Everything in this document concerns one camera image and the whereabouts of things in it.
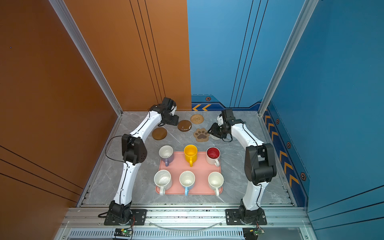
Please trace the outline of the cork paw print coaster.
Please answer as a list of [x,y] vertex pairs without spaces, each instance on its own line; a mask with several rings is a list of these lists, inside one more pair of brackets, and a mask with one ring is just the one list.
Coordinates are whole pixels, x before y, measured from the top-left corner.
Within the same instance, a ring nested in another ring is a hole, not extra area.
[[210,134],[205,128],[202,129],[197,129],[194,133],[193,136],[195,137],[196,141],[201,143],[201,142],[207,142],[210,138]]

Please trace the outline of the matte brown wooden coaster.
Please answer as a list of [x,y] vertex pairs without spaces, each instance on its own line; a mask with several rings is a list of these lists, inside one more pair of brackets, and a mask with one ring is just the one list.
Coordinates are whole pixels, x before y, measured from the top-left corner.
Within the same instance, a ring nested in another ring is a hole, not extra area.
[[160,141],[163,140],[167,136],[168,132],[165,128],[156,128],[152,132],[152,137],[154,140]]

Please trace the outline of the glossy dark wooden coaster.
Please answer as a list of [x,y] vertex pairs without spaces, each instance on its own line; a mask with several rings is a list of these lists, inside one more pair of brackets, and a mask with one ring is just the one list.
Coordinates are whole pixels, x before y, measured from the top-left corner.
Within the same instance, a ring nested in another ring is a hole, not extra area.
[[192,123],[188,120],[182,120],[178,123],[178,129],[181,132],[188,132],[192,128]]

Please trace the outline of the woven rattan round coaster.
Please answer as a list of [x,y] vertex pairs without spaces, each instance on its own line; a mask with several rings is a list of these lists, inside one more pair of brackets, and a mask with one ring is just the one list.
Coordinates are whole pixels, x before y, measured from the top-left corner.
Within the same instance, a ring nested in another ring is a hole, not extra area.
[[200,114],[194,114],[190,118],[190,121],[195,125],[202,124],[204,120],[205,120],[204,117]]

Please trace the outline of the white rainbow stitched coaster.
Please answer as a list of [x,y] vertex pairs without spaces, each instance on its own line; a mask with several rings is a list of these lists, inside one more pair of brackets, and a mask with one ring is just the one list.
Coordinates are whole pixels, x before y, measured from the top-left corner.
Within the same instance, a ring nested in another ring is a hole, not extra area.
[[215,137],[214,135],[210,135],[210,137],[211,137],[213,140],[220,140],[220,138]]

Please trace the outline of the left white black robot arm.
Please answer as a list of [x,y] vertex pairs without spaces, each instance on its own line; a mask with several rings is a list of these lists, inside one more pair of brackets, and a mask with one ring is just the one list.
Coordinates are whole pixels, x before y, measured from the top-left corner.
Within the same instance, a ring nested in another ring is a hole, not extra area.
[[130,134],[121,136],[123,172],[119,188],[106,212],[104,225],[127,225],[132,223],[131,204],[134,183],[141,164],[145,161],[148,151],[145,141],[156,126],[177,126],[179,117],[175,114],[177,104],[170,98],[153,105],[146,118]]

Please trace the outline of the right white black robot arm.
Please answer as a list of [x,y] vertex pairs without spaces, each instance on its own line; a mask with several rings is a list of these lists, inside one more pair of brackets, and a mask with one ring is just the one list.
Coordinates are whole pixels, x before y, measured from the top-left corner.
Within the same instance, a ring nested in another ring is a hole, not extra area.
[[244,147],[244,171],[248,185],[239,206],[239,217],[245,225],[266,225],[267,219],[261,207],[261,199],[266,187],[277,175],[274,146],[253,135],[246,122],[236,119],[231,109],[222,111],[208,133],[223,141],[230,135],[231,139],[237,139]]

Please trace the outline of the white mug red inside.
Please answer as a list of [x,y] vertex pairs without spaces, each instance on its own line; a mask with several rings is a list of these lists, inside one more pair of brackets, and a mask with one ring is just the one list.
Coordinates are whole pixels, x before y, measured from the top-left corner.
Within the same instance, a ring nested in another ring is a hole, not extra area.
[[220,156],[221,152],[216,147],[210,147],[206,152],[206,161],[210,165],[214,165],[216,167],[220,166]]

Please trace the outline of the yellow mug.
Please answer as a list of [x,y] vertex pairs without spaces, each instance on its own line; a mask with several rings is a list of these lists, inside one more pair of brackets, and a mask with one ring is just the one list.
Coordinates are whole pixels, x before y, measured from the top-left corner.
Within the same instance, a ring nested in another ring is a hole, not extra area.
[[195,145],[187,145],[184,148],[185,160],[190,165],[190,167],[194,166],[194,163],[198,158],[198,149]]

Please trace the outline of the purple mug white inside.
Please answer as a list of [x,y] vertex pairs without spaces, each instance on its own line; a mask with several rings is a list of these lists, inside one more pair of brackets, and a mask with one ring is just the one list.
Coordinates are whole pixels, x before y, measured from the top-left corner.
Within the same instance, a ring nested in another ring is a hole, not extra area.
[[163,146],[159,149],[159,156],[165,166],[168,167],[174,160],[174,149],[171,146]]

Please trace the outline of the white mug front right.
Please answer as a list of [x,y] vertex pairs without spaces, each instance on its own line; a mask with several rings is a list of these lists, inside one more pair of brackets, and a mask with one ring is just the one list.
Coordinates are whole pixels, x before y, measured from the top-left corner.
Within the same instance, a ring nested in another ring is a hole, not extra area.
[[224,177],[219,172],[212,172],[208,176],[208,183],[211,190],[215,192],[218,197],[220,195],[220,189],[224,184]]

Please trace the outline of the white mug front left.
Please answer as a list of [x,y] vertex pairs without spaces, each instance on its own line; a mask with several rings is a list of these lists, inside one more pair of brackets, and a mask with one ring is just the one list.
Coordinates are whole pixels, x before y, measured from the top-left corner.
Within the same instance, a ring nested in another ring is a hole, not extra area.
[[154,176],[154,183],[159,188],[159,195],[164,196],[173,184],[171,173],[167,170],[158,171]]

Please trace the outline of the right circuit board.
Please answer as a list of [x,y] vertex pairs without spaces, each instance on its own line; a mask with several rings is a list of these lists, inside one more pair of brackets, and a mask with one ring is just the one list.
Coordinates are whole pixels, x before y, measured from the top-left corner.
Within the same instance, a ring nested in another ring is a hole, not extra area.
[[262,228],[243,228],[243,236],[245,240],[258,240],[265,233]]

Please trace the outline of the left green circuit board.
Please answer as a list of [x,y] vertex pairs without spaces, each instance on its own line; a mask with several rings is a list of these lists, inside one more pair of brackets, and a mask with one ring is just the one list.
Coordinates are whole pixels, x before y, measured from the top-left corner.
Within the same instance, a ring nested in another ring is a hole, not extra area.
[[113,240],[132,240],[133,230],[127,228],[116,228],[113,234]]

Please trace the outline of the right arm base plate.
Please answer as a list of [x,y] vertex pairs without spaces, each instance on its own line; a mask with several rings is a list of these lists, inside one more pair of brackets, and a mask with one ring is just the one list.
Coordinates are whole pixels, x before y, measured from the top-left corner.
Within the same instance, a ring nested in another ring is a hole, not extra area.
[[266,226],[267,217],[265,211],[259,208],[254,211],[243,209],[226,209],[226,223],[227,225],[258,225]]

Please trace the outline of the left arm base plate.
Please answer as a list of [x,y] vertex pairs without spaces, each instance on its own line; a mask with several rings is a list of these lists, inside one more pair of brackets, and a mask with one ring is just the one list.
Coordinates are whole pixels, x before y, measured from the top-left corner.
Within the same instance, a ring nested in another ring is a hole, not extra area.
[[104,221],[105,226],[143,226],[147,217],[146,209],[130,209],[122,213],[114,213],[109,210]]

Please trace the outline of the left aluminium corner post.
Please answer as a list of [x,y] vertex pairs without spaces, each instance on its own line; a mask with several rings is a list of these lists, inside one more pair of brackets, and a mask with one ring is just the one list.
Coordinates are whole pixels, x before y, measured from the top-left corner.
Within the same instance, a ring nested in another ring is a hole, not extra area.
[[49,0],[51,6],[65,27],[67,33],[71,37],[73,43],[77,47],[83,60],[87,64],[89,70],[93,74],[104,95],[114,109],[117,116],[123,114],[123,109],[117,100],[112,88],[110,87],[105,75],[103,74],[97,60],[95,59],[91,49],[89,48],[85,38],[83,37],[79,27],[77,26],[74,18],[72,17],[67,5],[62,0]]

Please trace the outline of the aluminium corner post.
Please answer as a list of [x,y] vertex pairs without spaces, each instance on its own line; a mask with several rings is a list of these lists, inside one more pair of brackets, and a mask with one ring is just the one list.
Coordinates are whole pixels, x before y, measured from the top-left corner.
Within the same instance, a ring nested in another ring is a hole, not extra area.
[[67,33],[71,37],[73,43],[77,47],[83,60],[87,64],[89,70],[93,74],[104,95],[114,109],[117,116],[123,114],[123,109],[117,100],[112,88],[110,87],[105,75],[103,74],[97,60],[95,59],[91,49],[89,48],[85,38],[83,37],[79,27],[77,26],[74,18],[72,17],[67,5],[62,0],[49,0],[51,6],[65,27]]
[[295,22],[293,30],[287,41],[285,49],[276,67],[276,70],[271,78],[267,87],[263,100],[258,110],[259,117],[262,117],[270,104],[272,97],[286,71],[286,68],[297,48],[298,43],[313,15],[313,12],[318,5],[319,0],[306,0]]

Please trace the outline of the right aluminium corner post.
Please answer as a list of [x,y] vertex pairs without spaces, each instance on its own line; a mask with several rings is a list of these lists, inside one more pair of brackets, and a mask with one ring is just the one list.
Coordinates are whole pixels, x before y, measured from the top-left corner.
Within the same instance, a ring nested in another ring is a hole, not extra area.
[[285,49],[276,67],[276,70],[271,78],[267,87],[263,100],[258,110],[259,117],[262,117],[270,104],[272,97],[286,71],[286,68],[297,48],[298,43],[313,15],[313,12],[318,5],[319,0],[306,0],[295,22],[293,30],[287,41]]

